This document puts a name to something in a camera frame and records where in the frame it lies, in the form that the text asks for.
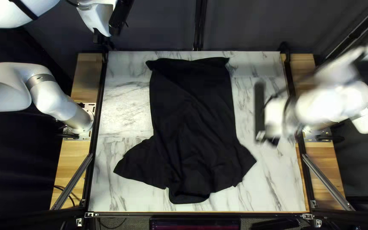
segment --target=metal bracket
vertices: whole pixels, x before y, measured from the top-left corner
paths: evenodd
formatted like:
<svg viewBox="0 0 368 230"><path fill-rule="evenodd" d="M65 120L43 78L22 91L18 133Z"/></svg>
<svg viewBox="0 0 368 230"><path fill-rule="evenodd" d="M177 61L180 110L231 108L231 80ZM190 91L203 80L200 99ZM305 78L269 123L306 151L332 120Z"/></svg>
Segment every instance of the metal bracket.
<svg viewBox="0 0 368 230"><path fill-rule="evenodd" d="M58 199L55 201L51 210L58 210L62 208L66 199L68 198L73 188L76 186L79 179L81 178L83 172L86 170L86 168L89 166L90 162L92 161L93 155L94 155L93 153L90 153L89 155L86 156L82 164L79 166L78 170L76 170L76 173L72 176L69 183L66 185L62 193L59 195Z"/></svg>
<svg viewBox="0 0 368 230"><path fill-rule="evenodd" d="M332 133L330 130L330 127L327 127L322 130L303 129L302 132L303 132L303 139L305 140L305 142L331 142L332 141L330 139L316 140L317 135L330 136Z"/></svg>
<svg viewBox="0 0 368 230"><path fill-rule="evenodd" d="M302 160L309 167L309 169L319 178L319 180L326 186L333 198L346 210L355 211L346 198L339 190L330 182L330 180L323 174L323 172L312 162L307 154L302 154Z"/></svg>
<svg viewBox="0 0 368 230"><path fill-rule="evenodd" d="M82 227L82 218L76 219L76 226Z"/></svg>
<svg viewBox="0 0 368 230"><path fill-rule="evenodd" d="M313 215L310 213L303 213L302 218L306 220L313 220Z"/></svg>
<svg viewBox="0 0 368 230"><path fill-rule="evenodd" d="M82 107L84 110L86 110L87 113L89 113L90 118L92 119L91 122L93 122L93 118L95 117L95 111L96 111L96 103L82 103ZM72 133L72 129L69 127L65 127L63 129L63 133L64 134L73 134ZM66 141L90 141L90 139L92 138L92 128L90 128L88 131L84 132L84 133L80 133L79 134L79 138L78 139L73 139L73 138L63 138L63 140Z"/></svg>
<svg viewBox="0 0 368 230"><path fill-rule="evenodd" d="M321 227L322 226L322 220L315 219L313 220L314 227Z"/></svg>
<svg viewBox="0 0 368 230"><path fill-rule="evenodd" d="M81 199L79 202L79 206L83 206L85 204L86 199Z"/></svg>
<svg viewBox="0 0 368 230"><path fill-rule="evenodd" d="M85 212L85 218L92 218L93 212Z"/></svg>
<svg viewBox="0 0 368 230"><path fill-rule="evenodd" d="M319 205L317 205L317 202L315 200L310 200L310 207L311 208L318 208Z"/></svg>

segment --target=gray marble vein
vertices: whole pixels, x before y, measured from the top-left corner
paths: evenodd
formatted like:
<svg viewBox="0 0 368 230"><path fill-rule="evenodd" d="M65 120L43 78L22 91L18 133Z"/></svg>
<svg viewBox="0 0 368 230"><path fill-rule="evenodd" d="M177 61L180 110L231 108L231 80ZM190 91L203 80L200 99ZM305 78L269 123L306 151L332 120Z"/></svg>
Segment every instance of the gray marble vein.
<svg viewBox="0 0 368 230"><path fill-rule="evenodd" d="M168 189L113 173L129 149L152 136L147 60L229 57L237 137L257 160L236 187L195 204L172 204ZM286 86L278 52L110 52L89 210L95 212L304 211L295 143L273 148L254 141L253 86L266 83L266 96Z"/></svg>

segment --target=mounting plate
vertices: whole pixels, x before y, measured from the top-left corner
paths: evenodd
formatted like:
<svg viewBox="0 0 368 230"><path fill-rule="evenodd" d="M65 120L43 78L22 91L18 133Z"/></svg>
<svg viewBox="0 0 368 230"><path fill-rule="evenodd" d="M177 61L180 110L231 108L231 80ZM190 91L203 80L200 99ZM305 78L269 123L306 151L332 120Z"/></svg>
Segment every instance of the mounting plate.
<svg viewBox="0 0 368 230"><path fill-rule="evenodd" d="M90 118L92 119L91 122L93 122L93 118L95 117L95 112L96 112L96 103L83 103L83 106L84 106L83 109L86 110L87 113L89 113ZM69 127L64 128L63 133L74 134L71 132L71 128ZM79 134L79 139L63 138L63 140L65 141L90 141L91 138L92 138L92 128L90 128L84 133Z"/></svg>

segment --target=black cloth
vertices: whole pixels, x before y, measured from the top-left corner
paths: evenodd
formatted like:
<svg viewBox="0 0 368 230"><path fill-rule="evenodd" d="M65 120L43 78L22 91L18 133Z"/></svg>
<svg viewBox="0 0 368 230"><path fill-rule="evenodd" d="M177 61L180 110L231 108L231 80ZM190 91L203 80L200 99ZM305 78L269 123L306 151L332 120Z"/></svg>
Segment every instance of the black cloth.
<svg viewBox="0 0 368 230"><path fill-rule="evenodd" d="M165 189L174 204L236 186L256 160L236 136L228 58L147 61L153 136L114 172Z"/></svg>

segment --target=wooden board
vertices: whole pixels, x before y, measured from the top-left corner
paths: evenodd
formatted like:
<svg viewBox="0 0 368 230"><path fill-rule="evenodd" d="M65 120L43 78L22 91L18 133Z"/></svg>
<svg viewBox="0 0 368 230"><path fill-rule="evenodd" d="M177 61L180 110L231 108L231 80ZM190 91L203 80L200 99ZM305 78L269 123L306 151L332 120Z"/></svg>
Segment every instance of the wooden board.
<svg viewBox="0 0 368 230"><path fill-rule="evenodd" d="M291 55L291 69L294 79L294 85L296 88L296 94L300 95L303 92L313 89L315 87L315 81L312 77L306 78L305 81L299 81L302 77L310 75L315 69L315 63L312 54L293 54ZM312 161L320 168L320 170L327 176L327 178L333 183L334 186L344 195L343 183L340 177L339 165L337 164L335 148L332 142L307 142L305 143L306 153L312 159ZM300 168L300 174L303 179L302 165L300 164L299 148L296 144L296 152L298 154L298 162ZM330 195L329 191L323 185L323 183L314 175L310 174L313 193L316 202L321 208L328 209L342 209L342 207L336 202ZM306 194L305 182L303 181L303 191ZM308 201L305 196L305 205L308 210Z"/></svg>
<svg viewBox="0 0 368 230"><path fill-rule="evenodd" d="M96 102L101 68L101 54L78 55L71 94L71 98L75 102ZM80 164L88 155L89 147L90 141L62 141L55 185L65 187L69 183ZM85 174L82 175L71 194L76 206L79 205L82 197L84 183ZM59 189L53 189L51 207L61 192ZM72 202L68 198L62 208L72 206Z"/></svg>

